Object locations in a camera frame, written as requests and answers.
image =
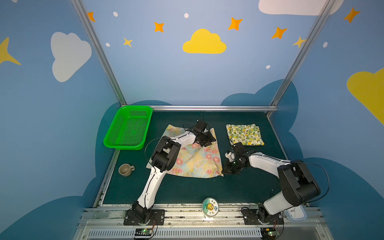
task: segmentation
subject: beige cup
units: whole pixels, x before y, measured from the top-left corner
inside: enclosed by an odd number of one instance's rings
[[[135,166],[131,166],[127,163],[124,163],[123,165],[121,165],[119,167],[119,173],[123,176],[123,177],[128,177],[132,171],[135,170]]]

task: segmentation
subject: yellow floral cloth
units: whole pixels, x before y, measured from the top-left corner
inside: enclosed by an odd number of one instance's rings
[[[251,125],[231,125],[227,124],[227,133],[233,143],[241,142],[245,146],[264,145],[260,129],[255,124]]]

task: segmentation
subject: circular label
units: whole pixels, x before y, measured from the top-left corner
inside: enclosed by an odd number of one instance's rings
[[[204,200],[202,208],[206,217],[214,217],[218,213],[218,203],[211,197]]]

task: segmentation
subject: lemon print cloth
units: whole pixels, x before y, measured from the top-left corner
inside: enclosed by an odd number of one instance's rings
[[[163,136],[176,137],[185,132],[182,127],[168,125]],[[216,138],[215,130],[210,129],[212,136]],[[200,144],[193,143],[182,147],[175,165],[167,174],[181,177],[211,178],[223,176],[220,152],[218,151],[217,141],[208,147],[201,147]]]
[[[262,146],[264,142],[260,134],[260,129],[255,124],[251,125],[231,125],[227,124],[228,137],[230,143],[241,142],[244,146]]]

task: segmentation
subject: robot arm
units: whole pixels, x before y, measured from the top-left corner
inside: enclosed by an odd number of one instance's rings
[[[169,138],[163,136],[152,154],[152,168],[143,192],[136,202],[132,204],[132,210],[142,223],[147,223],[151,217],[151,208],[155,202],[156,193],[165,174],[175,165],[177,155],[182,147],[198,143],[201,146],[209,146],[216,139],[212,136],[207,124],[198,121],[190,131]]]
[[[277,214],[291,207],[297,207],[320,195],[320,188],[303,161],[288,161],[264,155],[261,152],[247,152],[242,143],[232,146],[232,152],[225,156],[229,159],[230,171],[242,162],[241,167],[255,167],[275,175],[280,179],[281,192],[259,205],[258,218],[263,224],[273,222]]]

